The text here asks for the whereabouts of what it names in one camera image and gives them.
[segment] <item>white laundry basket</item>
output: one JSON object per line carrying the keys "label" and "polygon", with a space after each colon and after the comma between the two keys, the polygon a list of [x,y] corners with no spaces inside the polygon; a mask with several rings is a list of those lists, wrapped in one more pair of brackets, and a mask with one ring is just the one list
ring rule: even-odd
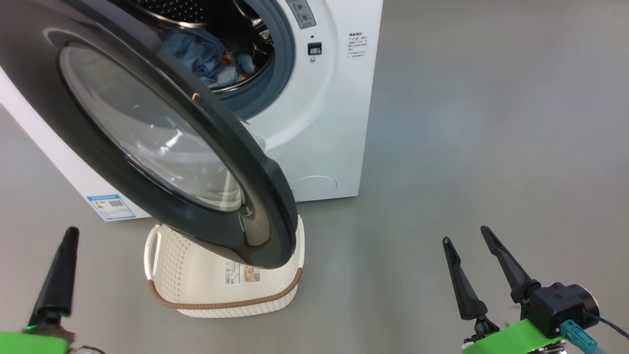
{"label": "white laundry basket", "polygon": [[295,254],[278,269],[254,269],[230,261],[165,225],[151,230],[144,250],[144,270],[153,296],[192,317],[241,317],[283,309],[297,292],[303,265],[301,217]]}

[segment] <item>printed label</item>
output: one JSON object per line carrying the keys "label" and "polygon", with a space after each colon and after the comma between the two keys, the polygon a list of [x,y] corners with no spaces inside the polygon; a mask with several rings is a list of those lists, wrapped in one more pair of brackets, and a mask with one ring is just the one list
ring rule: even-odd
{"label": "printed label", "polygon": [[234,261],[225,261],[225,285],[257,283],[260,269]]}
{"label": "printed label", "polygon": [[347,41],[347,57],[358,58],[367,56],[367,36],[362,32],[350,33]]}
{"label": "printed label", "polygon": [[105,220],[131,219],[135,215],[117,194],[96,195],[87,200],[96,207]]}

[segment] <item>blue clothing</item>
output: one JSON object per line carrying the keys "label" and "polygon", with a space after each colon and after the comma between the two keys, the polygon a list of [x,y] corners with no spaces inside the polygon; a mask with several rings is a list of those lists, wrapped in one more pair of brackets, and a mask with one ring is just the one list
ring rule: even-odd
{"label": "blue clothing", "polygon": [[248,54],[240,54],[237,58],[238,65],[249,75],[253,75],[255,73],[255,65],[253,64],[253,59],[251,55]]}
{"label": "blue clothing", "polygon": [[208,86],[227,86],[238,81],[241,69],[223,65],[224,54],[230,56],[231,63],[236,61],[212,34],[203,30],[174,30],[159,36],[162,45]]}

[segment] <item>basket handle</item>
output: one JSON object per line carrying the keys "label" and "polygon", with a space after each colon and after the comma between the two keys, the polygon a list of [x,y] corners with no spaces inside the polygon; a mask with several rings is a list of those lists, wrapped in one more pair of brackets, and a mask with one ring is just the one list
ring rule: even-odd
{"label": "basket handle", "polygon": [[148,233],[147,243],[144,245],[144,274],[147,276],[147,280],[153,279],[153,268],[151,267],[151,253],[153,253],[153,243],[155,243],[155,238],[157,237],[157,244],[162,239],[162,235],[159,232],[159,225],[155,225],[151,232]]}
{"label": "basket handle", "polygon": [[298,222],[297,222],[297,230],[298,230],[298,235],[299,235],[299,267],[300,268],[304,268],[304,256],[306,255],[306,249],[305,249],[305,235],[304,235],[304,223],[301,221],[301,216],[297,215],[298,218]]}

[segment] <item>gray floor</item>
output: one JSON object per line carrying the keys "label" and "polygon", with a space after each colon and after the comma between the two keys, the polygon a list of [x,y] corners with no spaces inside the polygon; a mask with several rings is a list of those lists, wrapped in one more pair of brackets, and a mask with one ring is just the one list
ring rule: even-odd
{"label": "gray floor", "polygon": [[[0,113],[0,330],[24,324],[71,224],[82,242],[67,327],[110,354],[458,353],[472,323],[458,318],[444,236],[490,318],[517,314],[482,224],[533,277],[584,285],[629,328],[628,26],[620,0],[386,1],[360,196],[299,206],[298,295],[250,318],[158,305],[142,271],[153,222],[102,222]],[[591,333],[626,353],[612,330]]]}

